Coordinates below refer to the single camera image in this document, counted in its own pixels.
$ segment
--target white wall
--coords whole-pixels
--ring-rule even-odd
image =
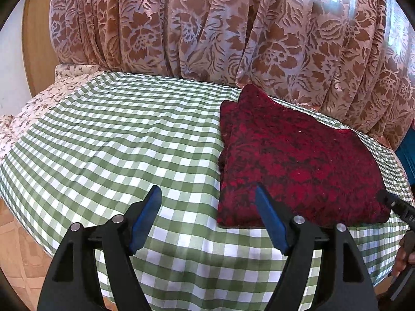
[[[0,31],[0,116],[17,115],[31,99],[22,54],[22,17],[20,0]]]

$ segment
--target green and white gingham fabric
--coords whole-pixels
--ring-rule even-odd
[[[104,223],[159,185],[163,204],[132,258],[153,310],[264,310],[284,267],[266,230],[216,224],[219,107],[239,90],[214,84],[104,73],[67,96],[15,144],[0,168],[0,194],[29,233],[53,254],[72,222]],[[334,128],[325,115],[284,101]],[[357,132],[389,191],[412,196],[394,155]],[[374,283],[391,269],[406,226],[350,228]],[[315,252],[300,309],[310,306],[321,253]],[[111,297],[97,251],[103,294]]]

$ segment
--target red blanket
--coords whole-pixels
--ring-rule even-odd
[[[223,102],[220,127],[220,225],[263,226],[254,204],[258,182],[318,225],[388,220],[390,210],[376,200],[385,189],[379,167],[354,131],[279,105],[253,85],[238,103]]]

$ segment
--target silver bolt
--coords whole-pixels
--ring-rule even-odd
[[[338,223],[336,228],[340,232],[345,232],[347,230],[347,227],[343,223]]]
[[[80,229],[80,223],[79,222],[75,222],[71,224],[71,230],[72,231],[78,231]]]
[[[306,221],[301,215],[295,215],[293,220],[296,224],[303,224]]]
[[[121,222],[123,222],[123,220],[124,220],[124,216],[122,216],[122,215],[115,215],[114,217],[113,217],[113,222],[114,223],[121,223]]]

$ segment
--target curtain fold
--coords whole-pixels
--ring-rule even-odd
[[[243,87],[396,149],[414,119],[414,30],[395,0],[51,0],[62,63]]]

